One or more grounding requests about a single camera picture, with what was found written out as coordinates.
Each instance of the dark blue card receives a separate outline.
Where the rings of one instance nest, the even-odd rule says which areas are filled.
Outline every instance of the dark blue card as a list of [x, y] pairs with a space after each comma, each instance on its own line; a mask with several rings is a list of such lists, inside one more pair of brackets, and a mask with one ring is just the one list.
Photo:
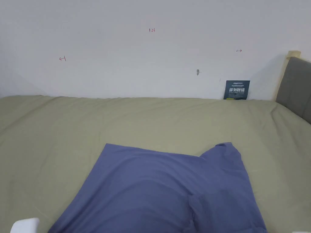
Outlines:
[[247, 99], [249, 80], [227, 80], [224, 99]]

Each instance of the bed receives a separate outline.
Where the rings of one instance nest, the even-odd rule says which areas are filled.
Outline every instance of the bed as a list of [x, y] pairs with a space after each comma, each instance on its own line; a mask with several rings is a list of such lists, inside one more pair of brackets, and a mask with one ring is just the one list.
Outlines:
[[289, 55], [276, 101], [2, 98], [0, 230], [38, 217], [47, 232], [106, 143], [199, 156], [232, 142], [268, 231], [310, 231], [310, 86], [311, 64]]

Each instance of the upholstered headboard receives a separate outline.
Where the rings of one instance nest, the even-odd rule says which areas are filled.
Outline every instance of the upholstered headboard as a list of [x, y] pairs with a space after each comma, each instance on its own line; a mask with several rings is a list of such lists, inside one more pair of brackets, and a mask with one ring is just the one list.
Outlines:
[[311, 63], [290, 57], [276, 102], [311, 124]]

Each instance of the red arrow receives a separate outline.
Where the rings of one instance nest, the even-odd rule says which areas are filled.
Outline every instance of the red arrow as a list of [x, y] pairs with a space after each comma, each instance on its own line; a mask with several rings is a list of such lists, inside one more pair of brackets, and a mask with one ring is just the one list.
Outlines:
[[62, 60], [62, 59], [65, 59], [65, 62], [66, 62], [66, 58], [65, 58], [65, 55], [64, 55], [64, 57], [63, 58], [59, 58], [60, 60]]

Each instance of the blue fabric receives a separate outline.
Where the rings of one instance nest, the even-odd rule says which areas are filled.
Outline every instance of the blue fabric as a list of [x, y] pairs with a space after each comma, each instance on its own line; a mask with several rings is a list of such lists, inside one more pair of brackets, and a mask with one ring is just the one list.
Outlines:
[[55, 232], [266, 232], [231, 143], [200, 157], [106, 144]]

